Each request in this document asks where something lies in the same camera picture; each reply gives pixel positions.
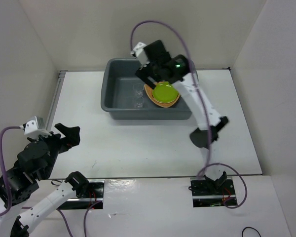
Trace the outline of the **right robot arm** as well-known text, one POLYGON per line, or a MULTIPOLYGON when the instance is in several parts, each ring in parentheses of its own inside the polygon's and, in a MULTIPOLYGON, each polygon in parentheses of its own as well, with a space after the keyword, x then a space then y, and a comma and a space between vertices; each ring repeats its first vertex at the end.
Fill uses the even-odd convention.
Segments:
POLYGON ((206 170, 211 167, 212 144, 218 140, 219 132, 227 126, 229 119, 213 107, 199 84, 193 62, 182 54, 172 57, 161 40, 150 44, 139 42, 131 47, 131 55, 141 64, 136 76, 145 85, 156 91, 166 81, 187 104, 197 122, 197 128, 189 138, 196 147, 207 151, 205 166, 198 174, 204 176, 208 192, 219 193, 227 179, 226 172, 210 178, 206 170))

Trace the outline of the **clear plastic cup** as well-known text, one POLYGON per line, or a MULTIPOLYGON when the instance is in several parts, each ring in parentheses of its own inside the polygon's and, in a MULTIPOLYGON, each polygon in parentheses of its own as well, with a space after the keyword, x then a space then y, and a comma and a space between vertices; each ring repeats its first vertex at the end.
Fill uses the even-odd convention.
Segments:
POLYGON ((135 97, 141 98, 143 96, 144 85, 141 83, 136 83, 133 85, 133 92, 135 97))
POLYGON ((133 108, 135 109, 141 109, 144 107, 144 98, 143 97, 135 97, 133 99, 133 108))

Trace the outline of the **orange woven triangular basket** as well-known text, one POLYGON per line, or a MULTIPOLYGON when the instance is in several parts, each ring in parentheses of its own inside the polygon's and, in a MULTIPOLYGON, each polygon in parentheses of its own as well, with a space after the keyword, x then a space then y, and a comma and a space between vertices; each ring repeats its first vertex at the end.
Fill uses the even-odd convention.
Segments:
POLYGON ((162 108, 169 108, 169 107, 172 107, 173 105, 175 105, 177 102, 178 102, 178 100, 179 100, 179 98, 180 98, 180 94, 177 96, 177 98, 174 100, 174 101, 172 101, 172 102, 170 102, 170 103, 160 103, 160 102, 158 102, 158 101, 156 101, 154 98, 153 98, 153 96, 152 96, 152 89, 148 86, 148 85, 144 85, 144 89, 145 89, 145 92, 146 92, 146 94, 147 94, 147 96, 148 96, 148 98, 155 104, 155 105, 157 105, 157 106, 159 106, 159 107, 162 107, 162 108))

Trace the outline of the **green plastic plate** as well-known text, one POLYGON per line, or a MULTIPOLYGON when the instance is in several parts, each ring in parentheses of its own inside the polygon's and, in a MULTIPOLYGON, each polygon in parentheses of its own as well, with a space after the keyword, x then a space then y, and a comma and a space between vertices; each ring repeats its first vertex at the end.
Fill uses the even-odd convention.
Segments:
POLYGON ((167 81, 158 83, 152 90, 153 98, 160 103, 170 103, 174 101, 179 93, 167 81))

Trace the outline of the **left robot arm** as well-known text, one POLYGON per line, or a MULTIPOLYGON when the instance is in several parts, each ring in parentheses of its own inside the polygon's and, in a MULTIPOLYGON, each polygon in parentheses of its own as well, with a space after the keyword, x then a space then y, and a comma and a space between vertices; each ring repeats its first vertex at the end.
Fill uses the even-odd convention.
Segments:
POLYGON ((41 129, 33 120, 21 126, 8 126, 0 132, 0 237, 28 237, 53 211, 74 197, 88 193, 89 182, 75 171, 38 204, 22 212, 38 182, 50 178, 57 156, 80 144, 80 127, 55 125, 58 134, 41 129), (6 131, 22 129, 29 144, 17 155, 11 169, 3 159, 3 136, 6 131))

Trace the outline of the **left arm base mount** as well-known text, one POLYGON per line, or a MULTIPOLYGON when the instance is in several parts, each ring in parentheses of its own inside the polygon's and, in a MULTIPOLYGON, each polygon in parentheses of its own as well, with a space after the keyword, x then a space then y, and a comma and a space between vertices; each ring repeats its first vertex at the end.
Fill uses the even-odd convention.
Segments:
POLYGON ((83 196, 68 199, 59 209, 87 210, 95 202, 98 202, 98 204, 91 209, 103 209, 105 181, 100 179, 89 179, 88 181, 89 185, 83 196))

